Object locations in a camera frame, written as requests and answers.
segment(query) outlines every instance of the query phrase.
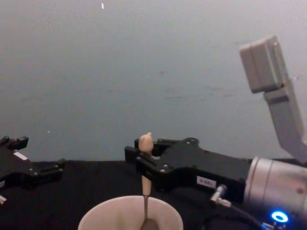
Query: white cup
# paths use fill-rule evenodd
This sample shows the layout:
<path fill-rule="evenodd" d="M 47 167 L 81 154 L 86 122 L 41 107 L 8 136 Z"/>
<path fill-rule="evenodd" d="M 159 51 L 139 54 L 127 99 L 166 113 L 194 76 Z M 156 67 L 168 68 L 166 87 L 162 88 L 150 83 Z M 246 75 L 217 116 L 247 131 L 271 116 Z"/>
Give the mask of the white cup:
<path fill-rule="evenodd" d="M 159 230 L 183 230 L 183 222 L 176 209 L 153 197 L 148 199 L 148 218 L 157 221 Z M 143 221 L 143 196 L 122 196 L 89 210 L 78 230 L 140 230 Z"/>

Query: gray wall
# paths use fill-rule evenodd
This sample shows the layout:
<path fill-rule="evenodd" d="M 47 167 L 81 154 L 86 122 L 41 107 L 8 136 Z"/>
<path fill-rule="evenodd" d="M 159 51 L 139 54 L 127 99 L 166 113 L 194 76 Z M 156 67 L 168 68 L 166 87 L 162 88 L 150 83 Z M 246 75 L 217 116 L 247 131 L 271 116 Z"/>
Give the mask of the gray wall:
<path fill-rule="evenodd" d="M 302 0 L 1 0 L 0 133 L 32 160 L 118 160 L 154 138 L 288 157 L 239 47 L 277 35 L 307 119 Z"/>

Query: white label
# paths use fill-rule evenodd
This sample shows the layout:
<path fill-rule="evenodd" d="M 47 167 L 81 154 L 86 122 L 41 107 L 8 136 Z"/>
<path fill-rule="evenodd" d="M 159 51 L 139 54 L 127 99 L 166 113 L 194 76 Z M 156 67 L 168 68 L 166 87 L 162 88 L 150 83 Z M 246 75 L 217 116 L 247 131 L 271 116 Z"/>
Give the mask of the white label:
<path fill-rule="evenodd" d="M 4 186 L 4 184 L 5 184 L 5 181 L 1 181 L 0 182 L 0 188 L 2 188 Z"/>
<path fill-rule="evenodd" d="M 197 183 L 209 188 L 214 188 L 214 189 L 216 188 L 216 181 L 201 176 L 197 176 Z"/>
<path fill-rule="evenodd" d="M 19 153 L 19 152 L 15 152 L 14 155 L 15 155 L 16 157 L 19 157 L 19 158 L 22 159 L 22 160 L 27 160 L 27 158 L 26 158 L 24 155 L 22 155 L 21 153 Z"/>

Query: black cloth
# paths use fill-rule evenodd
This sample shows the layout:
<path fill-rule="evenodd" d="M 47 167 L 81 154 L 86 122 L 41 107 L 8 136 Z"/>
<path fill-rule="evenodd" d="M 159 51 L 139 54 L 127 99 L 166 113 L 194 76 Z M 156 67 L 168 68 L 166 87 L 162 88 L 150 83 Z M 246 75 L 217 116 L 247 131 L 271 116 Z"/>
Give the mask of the black cloth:
<path fill-rule="evenodd" d="M 0 206 L 0 230 L 76 230 L 84 214 L 97 204 L 128 195 L 142 195 L 141 176 L 123 161 L 68 161 L 59 182 L 33 190 L 8 188 Z M 209 206 L 210 195 L 192 188 L 151 196 L 166 201 L 181 215 L 185 230 L 199 230 L 205 217 L 234 215 L 229 209 Z M 252 230 L 251 225 L 215 218 L 206 230 Z"/>

